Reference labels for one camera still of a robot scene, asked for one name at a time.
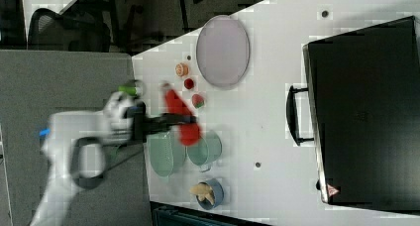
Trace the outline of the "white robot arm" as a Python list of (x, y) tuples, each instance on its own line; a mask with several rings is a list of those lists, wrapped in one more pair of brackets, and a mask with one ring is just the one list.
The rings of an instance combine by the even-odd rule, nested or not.
[(47, 187), (30, 226), (62, 226), (73, 198), (105, 180), (109, 167), (106, 147), (143, 144), (149, 135), (196, 122), (187, 114), (150, 118), (145, 103), (123, 91), (112, 93), (100, 111), (52, 114), (49, 126), (40, 134), (42, 152), (51, 164)]

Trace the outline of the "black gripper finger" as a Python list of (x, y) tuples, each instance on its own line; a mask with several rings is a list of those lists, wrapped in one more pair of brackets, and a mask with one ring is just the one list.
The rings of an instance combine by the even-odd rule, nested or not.
[(155, 121), (166, 125), (183, 125), (194, 124), (197, 122), (197, 119), (192, 115), (163, 113), (162, 115), (155, 117)]

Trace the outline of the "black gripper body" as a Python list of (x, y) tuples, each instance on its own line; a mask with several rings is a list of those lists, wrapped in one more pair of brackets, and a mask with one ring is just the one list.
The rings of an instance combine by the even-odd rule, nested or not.
[(153, 121), (146, 113), (146, 104), (140, 101), (135, 106), (129, 107), (125, 113), (125, 118), (131, 120), (130, 144), (145, 143), (147, 136), (152, 135)]

